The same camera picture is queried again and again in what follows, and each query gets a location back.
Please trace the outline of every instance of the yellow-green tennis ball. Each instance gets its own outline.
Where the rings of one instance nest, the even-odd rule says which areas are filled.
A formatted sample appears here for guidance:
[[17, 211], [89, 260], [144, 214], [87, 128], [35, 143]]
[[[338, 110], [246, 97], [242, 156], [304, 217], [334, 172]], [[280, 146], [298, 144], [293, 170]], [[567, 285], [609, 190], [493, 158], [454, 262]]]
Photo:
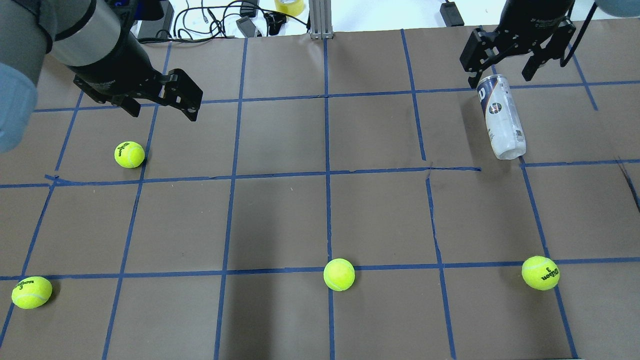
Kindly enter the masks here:
[[145, 150], [137, 142], [124, 142], [116, 147], [113, 157], [121, 167], [134, 168], [145, 160]]
[[534, 289], [549, 290], [558, 284], [560, 270], [551, 259], [532, 256], [522, 264], [522, 278]]
[[324, 283], [329, 289], [344, 291], [353, 285], [356, 272], [353, 265], [345, 259], [333, 259], [324, 267]]
[[41, 276], [28, 277], [18, 282], [11, 292], [11, 300], [22, 309], [41, 306], [51, 296], [51, 283]]

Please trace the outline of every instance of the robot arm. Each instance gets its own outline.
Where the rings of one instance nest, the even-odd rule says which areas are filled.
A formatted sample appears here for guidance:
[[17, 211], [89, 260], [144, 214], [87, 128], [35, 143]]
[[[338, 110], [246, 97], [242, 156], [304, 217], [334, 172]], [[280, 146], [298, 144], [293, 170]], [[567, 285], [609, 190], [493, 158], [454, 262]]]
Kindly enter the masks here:
[[[575, 32], [575, 26], [565, 16], [574, 1], [507, 0], [495, 31], [474, 29], [460, 56], [462, 67], [471, 73], [469, 85], [475, 88], [483, 71], [508, 56], [532, 53], [522, 70], [526, 81], [549, 60], [562, 59]], [[617, 17], [640, 15], [640, 0], [596, 0], [596, 4]]]
[[154, 69], [129, 31], [138, 0], [108, 2], [0, 1], [0, 152], [22, 138], [49, 51], [76, 73], [74, 83], [96, 102], [109, 101], [137, 117], [135, 99], [149, 99], [196, 120], [202, 90], [183, 70], [162, 75]]

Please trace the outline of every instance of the yellow tape roll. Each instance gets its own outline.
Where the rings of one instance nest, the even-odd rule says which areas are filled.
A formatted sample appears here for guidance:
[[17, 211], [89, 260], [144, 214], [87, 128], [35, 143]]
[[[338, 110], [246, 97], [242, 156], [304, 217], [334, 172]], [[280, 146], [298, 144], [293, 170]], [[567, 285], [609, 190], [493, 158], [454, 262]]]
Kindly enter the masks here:
[[298, 16], [305, 9], [303, 0], [275, 0], [276, 10], [281, 13], [287, 13], [291, 16]]

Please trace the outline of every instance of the metal post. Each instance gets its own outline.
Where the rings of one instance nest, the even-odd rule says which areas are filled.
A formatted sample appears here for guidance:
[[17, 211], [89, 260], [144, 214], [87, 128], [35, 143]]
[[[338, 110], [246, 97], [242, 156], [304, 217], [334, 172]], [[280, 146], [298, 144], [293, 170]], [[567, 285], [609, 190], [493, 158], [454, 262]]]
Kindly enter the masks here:
[[331, 25], [331, 0], [309, 0], [311, 38], [333, 38]]

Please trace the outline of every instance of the blue grid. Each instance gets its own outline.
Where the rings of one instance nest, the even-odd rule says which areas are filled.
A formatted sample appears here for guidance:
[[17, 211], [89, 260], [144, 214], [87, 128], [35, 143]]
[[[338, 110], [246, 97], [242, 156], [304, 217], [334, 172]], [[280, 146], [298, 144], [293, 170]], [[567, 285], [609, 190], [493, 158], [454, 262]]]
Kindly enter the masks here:
[[[296, 176], [325, 176], [326, 178], [326, 209], [327, 209], [327, 259], [331, 260], [333, 258], [332, 254], [332, 243], [331, 243], [331, 176], [332, 175], [342, 175], [342, 174], [379, 174], [379, 173], [397, 173], [397, 172], [425, 172], [432, 170], [443, 170], [443, 171], [481, 171], [480, 168], [476, 167], [409, 167], [409, 168], [379, 168], [379, 169], [361, 169], [361, 170], [331, 170], [330, 166], [330, 148], [329, 148], [329, 99], [332, 97], [360, 97], [360, 96], [381, 96], [381, 95], [398, 95], [398, 94], [411, 94], [413, 99], [413, 107], [414, 107], [414, 115], [416, 126], [418, 130], [419, 137], [419, 145], [420, 145], [420, 153], [423, 160], [426, 160], [426, 154], [424, 152], [424, 141], [422, 138], [422, 129], [420, 126], [420, 115], [417, 106], [417, 97], [416, 94], [425, 94], [425, 93], [436, 93], [436, 92], [468, 92], [474, 91], [469, 88], [438, 88], [438, 89], [416, 89], [415, 84], [413, 82], [413, 70], [411, 66], [410, 52], [406, 42], [406, 37], [404, 30], [401, 30], [401, 37], [403, 40], [404, 54], [406, 56], [407, 68], [410, 78], [411, 90], [405, 91], [393, 91], [393, 92], [364, 92], [364, 93], [352, 93], [352, 94], [329, 94], [329, 80], [328, 80], [328, 50], [327, 50], [327, 40], [324, 40], [324, 94], [319, 95], [306, 95], [306, 96], [288, 96], [288, 97], [260, 97], [260, 98], [243, 98], [243, 88], [244, 88], [244, 70], [246, 67], [246, 51], [248, 46], [248, 41], [244, 40], [244, 48], [243, 48], [243, 61], [241, 68], [241, 82], [240, 82], [240, 91], [238, 99], [221, 99], [221, 100], [210, 100], [203, 101], [203, 104], [214, 104], [214, 103], [225, 103], [225, 102], [236, 102], [238, 104], [237, 109], [237, 123], [236, 123], [236, 142], [234, 146], [234, 160], [233, 160], [233, 170], [230, 176], [217, 176], [217, 177], [174, 177], [174, 178], [161, 178], [161, 179], [145, 179], [145, 170], [146, 163], [143, 164], [141, 169], [140, 178], [138, 180], [133, 181], [97, 181], [97, 182], [75, 182], [68, 181], [65, 179], [60, 179], [58, 176], [45, 176], [46, 179], [50, 180], [50, 183], [33, 183], [33, 184], [0, 184], [0, 189], [2, 188], [31, 188], [31, 187], [48, 187], [49, 193], [45, 200], [45, 203], [42, 208], [42, 212], [38, 219], [38, 223], [33, 233], [33, 237], [31, 239], [31, 243], [29, 244], [29, 250], [27, 256], [25, 258], [24, 265], [22, 267], [22, 272], [20, 275], [12, 275], [12, 276], [0, 276], [0, 281], [17, 281], [26, 276], [26, 269], [29, 264], [29, 259], [31, 257], [31, 253], [33, 251], [33, 247], [35, 246], [36, 239], [38, 237], [38, 232], [40, 230], [40, 225], [42, 223], [42, 219], [47, 210], [47, 206], [53, 194], [55, 187], [57, 186], [117, 186], [121, 184], [137, 184], [138, 191], [136, 194], [136, 200], [134, 202], [134, 207], [132, 209], [131, 221], [129, 224], [129, 230], [127, 233], [127, 240], [125, 243], [124, 253], [122, 256], [122, 263], [120, 266], [120, 271], [116, 274], [63, 274], [63, 275], [45, 275], [49, 279], [118, 279], [118, 285], [116, 287], [116, 293], [113, 301], [113, 307], [111, 311], [111, 317], [109, 319], [108, 333], [105, 339], [104, 351], [102, 358], [105, 360], [107, 358], [108, 350], [109, 350], [109, 342], [111, 339], [111, 333], [113, 330], [113, 323], [115, 321], [115, 315], [118, 307], [118, 299], [120, 295], [120, 290], [122, 288], [123, 279], [130, 278], [151, 278], [151, 277], [191, 277], [191, 276], [211, 276], [211, 275], [219, 275], [221, 276], [221, 286], [220, 286], [220, 299], [218, 306], [218, 322], [216, 325], [216, 339], [214, 343], [214, 358], [218, 359], [220, 356], [220, 336], [221, 336], [221, 328], [223, 324], [223, 306], [224, 306], [224, 297], [225, 297], [225, 284], [226, 284], [226, 276], [227, 275], [251, 275], [251, 274], [284, 274], [284, 273], [298, 273], [298, 272], [322, 272], [323, 267], [315, 266], [315, 267], [296, 267], [296, 268], [260, 268], [260, 269], [249, 269], [249, 270], [228, 270], [228, 249], [229, 249], [229, 241], [230, 241], [230, 229], [231, 229], [231, 221], [232, 221], [232, 212], [233, 212], [233, 203], [234, 203], [234, 189], [235, 189], [235, 181], [236, 179], [260, 179], [260, 178], [269, 178], [269, 177], [296, 177]], [[168, 62], [171, 53], [171, 45], [168, 46], [166, 52], [166, 58], [164, 62], [163, 72], [166, 73]], [[603, 86], [603, 85], [633, 85], [640, 84], [640, 81], [606, 81], [606, 82], [588, 82], [582, 73], [582, 69], [580, 68], [578, 59], [574, 57], [574, 62], [580, 74], [580, 78], [582, 80], [581, 83], [563, 83], [563, 84], [549, 84], [549, 85], [515, 85], [512, 88], [556, 88], [556, 87], [577, 87], [583, 86], [585, 91], [591, 101], [594, 110], [598, 110], [598, 106], [596, 104], [593, 95], [591, 94], [590, 87], [591, 86]], [[41, 109], [36, 110], [37, 113], [44, 112], [55, 112], [55, 111], [73, 111], [72, 119], [70, 121], [60, 155], [58, 157], [58, 161], [56, 163], [55, 170], [59, 170], [60, 164], [63, 160], [63, 156], [65, 153], [65, 149], [68, 143], [69, 136], [74, 126], [74, 122], [79, 111], [85, 110], [103, 110], [103, 109], [111, 109], [116, 108], [115, 106], [88, 106], [88, 107], [80, 107], [81, 100], [83, 98], [83, 93], [80, 93], [78, 100], [76, 102], [76, 106], [74, 108], [52, 108], [52, 109]], [[325, 156], [326, 156], [326, 169], [324, 172], [291, 172], [291, 173], [279, 173], [279, 174], [257, 174], [257, 175], [237, 175], [237, 154], [238, 154], [238, 144], [240, 137], [240, 121], [241, 121], [241, 112], [242, 112], [242, 104], [243, 102], [253, 102], [253, 101], [280, 101], [280, 100], [291, 100], [291, 99], [315, 99], [315, 98], [324, 98], [324, 116], [325, 116]], [[150, 130], [148, 133], [147, 140], [147, 149], [150, 147], [154, 126], [156, 123], [158, 105], [156, 104], [142, 104], [143, 107], [154, 107], [154, 114], [150, 126]], [[531, 184], [529, 182], [529, 176], [527, 174], [527, 168], [534, 167], [563, 167], [563, 166], [588, 166], [588, 165], [606, 165], [606, 164], [620, 164], [620, 163], [640, 163], [640, 159], [625, 159], [625, 160], [603, 160], [603, 161], [576, 161], [576, 162], [549, 162], [549, 163], [527, 163], [523, 157], [520, 158], [520, 168], [522, 169], [522, 174], [524, 177], [525, 185], [527, 188], [527, 192], [529, 194], [529, 199], [531, 202], [532, 210], [534, 213], [534, 217], [536, 220], [536, 225], [538, 226], [538, 231], [540, 234], [541, 244], [544, 250], [544, 253], [547, 257], [550, 257], [549, 250], [547, 248], [547, 243], [545, 239], [545, 235], [543, 232], [542, 224], [540, 221], [540, 216], [538, 214], [538, 209], [536, 206], [536, 201], [534, 198], [533, 191], [531, 189]], [[136, 212], [138, 208], [138, 202], [140, 199], [140, 195], [143, 189], [143, 185], [145, 183], [163, 183], [163, 182], [176, 182], [176, 181], [208, 181], [208, 180], [231, 180], [230, 187], [230, 197], [229, 197], [229, 206], [227, 213], [227, 231], [225, 235], [225, 251], [223, 258], [223, 267], [221, 270], [208, 270], [208, 271], [192, 271], [192, 272], [153, 272], [153, 273], [126, 273], [125, 266], [127, 261], [127, 255], [129, 250], [129, 244], [131, 241], [131, 234], [133, 231]], [[433, 229], [433, 241], [436, 250], [436, 263], [424, 263], [424, 264], [391, 264], [391, 265], [365, 265], [365, 266], [355, 266], [356, 271], [381, 271], [381, 270], [415, 270], [415, 269], [438, 269], [440, 273], [440, 284], [441, 284], [441, 292], [442, 292], [442, 300], [444, 306], [444, 316], [445, 322], [447, 326], [447, 335], [449, 339], [449, 347], [451, 351], [451, 357], [456, 359], [456, 351], [455, 351], [455, 341], [454, 341], [454, 329], [451, 325], [451, 314], [449, 311], [449, 303], [447, 298], [447, 288], [445, 283], [445, 269], [447, 268], [478, 268], [478, 267], [501, 267], [501, 266], [522, 266], [522, 261], [495, 261], [495, 262], [475, 262], [475, 263], [446, 263], [442, 259], [442, 255], [440, 253], [440, 249], [438, 246], [437, 240], [437, 231], [436, 231], [436, 216], [435, 216], [435, 205], [433, 203], [433, 196], [431, 194], [431, 182], [429, 177], [426, 179], [426, 191], [428, 195], [429, 201], [429, 212], [431, 218], [431, 225]], [[556, 259], [555, 262], [559, 265], [569, 265], [569, 264], [604, 264], [604, 263], [636, 263], [640, 262], [640, 257], [626, 257], [626, 258], [595, 258], [595, 259]], [[566, 313], [564, 311], [564, 306], [562, 302], [561, 292], [559, 286], [554, 289], [556, 293], [556, 299], [558, 303], [558, 307], [560, 310], [560, 314], [562, 317], [562, 321], [564, 324], [564, 328], [566, 331], [567, 341], [572, 352], [573, 357], [577, 357], [577, 351], [575, 345], [573, 343], [573, 338], [570, 330], [570, 325], [568, 323], [568, 319], [566, 317]], [[6, 334], [6, 330], [8, 324], [10, 322], [12, 313], [13, 313], [14, 305], [11, 304], [9, 310], [7, 312], [2, 333], [0, 334], [0, 347], [2, 346], [4, 336]], [[335, 360], [335, 339], [334, 339], [334, 321], [333, 321], [333, 291], [328, 290], [328, 307], [329, 307], [329, 340], [330, 340], [330, 358], [331, 360]]]

